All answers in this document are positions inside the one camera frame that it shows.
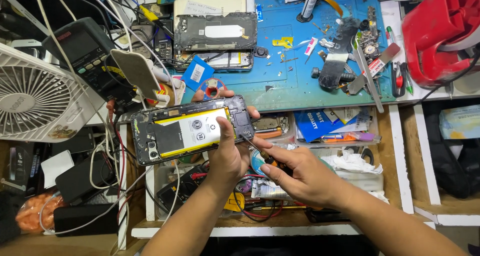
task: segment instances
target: fan grille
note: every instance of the fan grille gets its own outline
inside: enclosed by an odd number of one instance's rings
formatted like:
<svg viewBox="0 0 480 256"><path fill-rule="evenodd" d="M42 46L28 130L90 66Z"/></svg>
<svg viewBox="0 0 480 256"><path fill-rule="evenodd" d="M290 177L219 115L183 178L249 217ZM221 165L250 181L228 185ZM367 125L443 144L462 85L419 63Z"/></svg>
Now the fan grille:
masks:
<svg viewBox="0 0 480 256"><path fill-rule="evenodd" d="M71 94L60 78L44 70L0 67L0 135L37 130L59 118Z"/></svg>

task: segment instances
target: forearm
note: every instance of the forearm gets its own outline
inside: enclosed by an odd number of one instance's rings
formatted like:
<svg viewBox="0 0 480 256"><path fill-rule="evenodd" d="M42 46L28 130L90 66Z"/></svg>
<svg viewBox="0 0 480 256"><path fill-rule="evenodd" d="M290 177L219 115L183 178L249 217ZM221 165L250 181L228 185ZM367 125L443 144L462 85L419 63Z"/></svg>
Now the forearm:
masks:
<svg viewBox="0 0 480 256"><path fill-rule="evenodd" d="M387 256L464 256L452 241L415 217L352 188L342 213Z"/></svg>
<svg viewBox="0 0 480 256"><path fill-rule="evenodd" d="M146 255L199 255L233 187L219 188L208 178L145 246Z"/></svg>

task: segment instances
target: red heat gun stand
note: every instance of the red heat gun stand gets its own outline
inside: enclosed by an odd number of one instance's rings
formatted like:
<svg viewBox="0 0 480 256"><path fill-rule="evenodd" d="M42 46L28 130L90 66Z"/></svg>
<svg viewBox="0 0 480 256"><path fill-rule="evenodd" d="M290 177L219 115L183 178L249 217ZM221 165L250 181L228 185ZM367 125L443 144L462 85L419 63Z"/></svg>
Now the red heat gun stand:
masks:
<svg viewBox="0 0 480 256"><path fill-rule="evenodd" d="M438 48L464 40L479 25L480 0L424 0L408 13L402 33L412 80L422 87L437 86L466 69L471 59L459 61L457 50Z"/></svg>

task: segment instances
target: black power bank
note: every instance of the black power bank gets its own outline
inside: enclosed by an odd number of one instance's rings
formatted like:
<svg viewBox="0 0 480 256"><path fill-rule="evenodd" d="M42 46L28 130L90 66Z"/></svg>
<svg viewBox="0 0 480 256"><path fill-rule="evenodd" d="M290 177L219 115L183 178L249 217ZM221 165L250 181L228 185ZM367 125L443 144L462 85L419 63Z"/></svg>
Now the black power bank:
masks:
<svg viewBox="0 0 480 256"><path fill-rule="evenodd" d="M82 206L59 207L53 211L53 221L55 222L55 231L61 232L73 228L77 228L92 221L95 217L103 214L110 208L112 204L96 204ZM95 220L90 225L83 228L64 233L57 234L59 237L66 236L82 236L94 234L111 234L117 233L117 213L118 205L112 208L105 216Z"/></svg>
<svg viewBox="0 0 480 256"><path fill-rule="evenodd" d="M114 177L109 167L104 165L106 163L105 156L104 152L98 152L93 158L92 180L95 185L100 187L105 186L100 174L109 183ZM90 183L90 161L91 157L73 166L55 179L57 189L60 191L65 203L78 205L83 200L87 200L99 192Z"/></svg>

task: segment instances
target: yellow connector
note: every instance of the yellow connector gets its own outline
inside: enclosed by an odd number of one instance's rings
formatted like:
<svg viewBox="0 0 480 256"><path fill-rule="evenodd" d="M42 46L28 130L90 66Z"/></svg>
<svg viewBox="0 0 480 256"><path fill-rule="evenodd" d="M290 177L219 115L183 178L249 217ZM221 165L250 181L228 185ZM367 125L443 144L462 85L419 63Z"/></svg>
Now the yellow connector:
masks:
<svg viewBox="0 0 480 256"><path fill-rule="evenodd" d="M153 12L150 12L147 8L143 7L140 5L140 10L145 14L145 17L150 20L150 21L154 21L154 20L158 20L159 17L157 17L157 15L155 15Z"/></svg>

